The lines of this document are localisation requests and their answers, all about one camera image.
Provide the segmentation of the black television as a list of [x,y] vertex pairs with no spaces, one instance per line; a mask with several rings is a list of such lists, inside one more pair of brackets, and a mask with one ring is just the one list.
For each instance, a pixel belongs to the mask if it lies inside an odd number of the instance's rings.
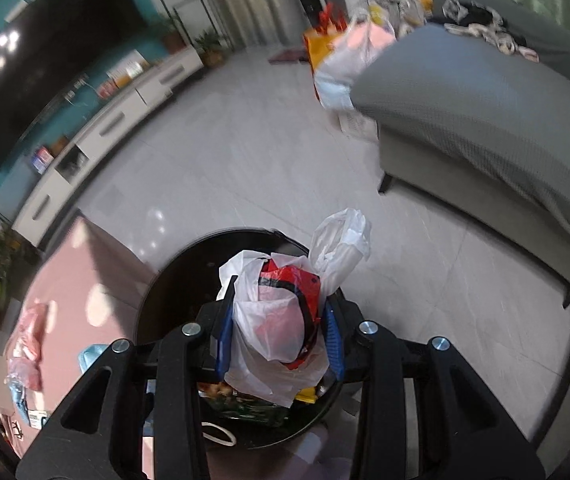
[[0,168],[72,79],[145,28],[133,0],[37,0],[0,31]]

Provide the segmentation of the black trash bin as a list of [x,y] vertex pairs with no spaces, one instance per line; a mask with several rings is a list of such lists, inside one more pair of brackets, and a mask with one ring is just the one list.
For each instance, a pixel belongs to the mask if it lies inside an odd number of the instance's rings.
[[[171,330],[211,312],[221,283],[219,268],[242,250],[299,257],[308,248],[276,230],[230,229],[187,245],[160,271],[142,300],[136,323],[137,344],[163,339]],[[312,403],[296,400],[282,408],[242,393],[199,394],[205,422],[227,429],[242,448],[267,448],[298,437],[327,414],[343,382],[329,370],[317,385]]]

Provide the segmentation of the white tv cabinet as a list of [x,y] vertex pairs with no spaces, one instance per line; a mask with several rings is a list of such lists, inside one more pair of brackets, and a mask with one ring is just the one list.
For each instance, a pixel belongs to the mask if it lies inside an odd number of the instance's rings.
[[84,181],[173,89],[204,68],[192,47],[145,70],[119,90],[70,140],[40,177],[12,229],[32,246],[46,244],[54,223]]

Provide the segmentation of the pink plastic bag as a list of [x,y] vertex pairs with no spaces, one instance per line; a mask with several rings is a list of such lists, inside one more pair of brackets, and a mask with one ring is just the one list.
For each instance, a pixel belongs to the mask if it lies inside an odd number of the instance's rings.
[[41,302],[23,307],[4,350],[8,380],[31,391],[42,389],[40,363],[48,311],[49,306]]

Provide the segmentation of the grey sofa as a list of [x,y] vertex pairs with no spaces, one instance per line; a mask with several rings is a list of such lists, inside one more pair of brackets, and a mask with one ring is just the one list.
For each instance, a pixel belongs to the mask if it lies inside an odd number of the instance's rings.
[[[456,3],[495,11],[533,58],[444,27]],[[351,90],[379,163],[508,238],[570,292],[570,32],[513,0],[434,0]]]

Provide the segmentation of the pink dotted rug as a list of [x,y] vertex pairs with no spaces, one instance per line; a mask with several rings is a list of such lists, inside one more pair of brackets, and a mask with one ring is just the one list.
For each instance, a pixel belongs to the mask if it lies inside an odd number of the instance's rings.
[[[142,300],[159,273],[151,272],[129,249],[95,224],[78,219],[63,243],[44,263],[28,290],[23,307],[49,306],[42,344],[42,389],[22,388],[29,402],[44,408],[42,427],[28,432],[28,448],[77,380],[117,339],[133,344]],[[217,373],[217,350],[203,359],[201,392],[211,398],[230,387]],[[315,389],[300,391],[296,400],[312,403]],[[207,479],[323,479],[317,464],[327,440],[323,417],[298,437],[267,448],[242,448],[231,431],[205,422],[203,437],[209,468]],[[143,478],[154,476],[153,421],[143,427]]]

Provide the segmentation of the clothes pile on sofa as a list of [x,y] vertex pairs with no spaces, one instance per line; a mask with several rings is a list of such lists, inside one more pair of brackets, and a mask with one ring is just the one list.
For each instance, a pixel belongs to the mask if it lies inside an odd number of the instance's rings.
[[510,33],[506,21],[490,6],[460,0],[444,0],[441,15],[436,22],[449,34],[482,39],[504,55],[519,55],[527,61],[539,63],[538,52],[527,45],[527,40]]

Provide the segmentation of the white red plastic bag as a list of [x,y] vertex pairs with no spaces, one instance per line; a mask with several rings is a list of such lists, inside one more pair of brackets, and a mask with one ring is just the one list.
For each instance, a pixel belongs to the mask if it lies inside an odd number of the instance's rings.
[[370,254],[370,221],[346,208],[321,222],[308,255],[246,249],[223,263],[218,296],[229,310],[215,340],[218,375],[282,408],[326,373],[343,377],[328,301]]

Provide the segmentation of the bags beside sofa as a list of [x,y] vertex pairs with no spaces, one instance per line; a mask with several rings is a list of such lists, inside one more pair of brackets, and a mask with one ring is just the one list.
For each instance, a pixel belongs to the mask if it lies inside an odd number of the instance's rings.
[[367,1],[357,7],[349,23],[338,23],[338,15],[327,6],[321,13],[321,24],[302,35],[314,93],[325,110],[352,110],[350,92],[355,81],[397,41],[385,15],[376,15],[373,10],[379,6]]

